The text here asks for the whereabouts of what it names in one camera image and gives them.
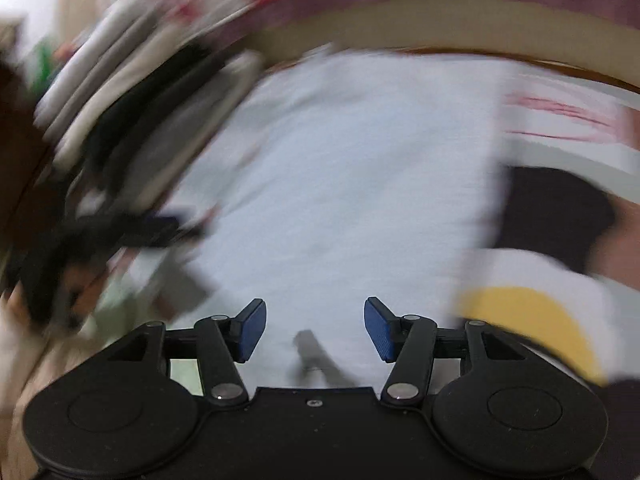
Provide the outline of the person's left hand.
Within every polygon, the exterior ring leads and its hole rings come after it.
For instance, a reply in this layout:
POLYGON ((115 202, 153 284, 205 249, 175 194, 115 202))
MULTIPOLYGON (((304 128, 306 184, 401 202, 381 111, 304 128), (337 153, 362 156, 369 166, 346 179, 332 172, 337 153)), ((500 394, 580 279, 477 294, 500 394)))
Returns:
POLYGON ((113 271, 108 260, 26 260, 6 276, 3 310, 38 334, 77 333, 96 310, 113 271))

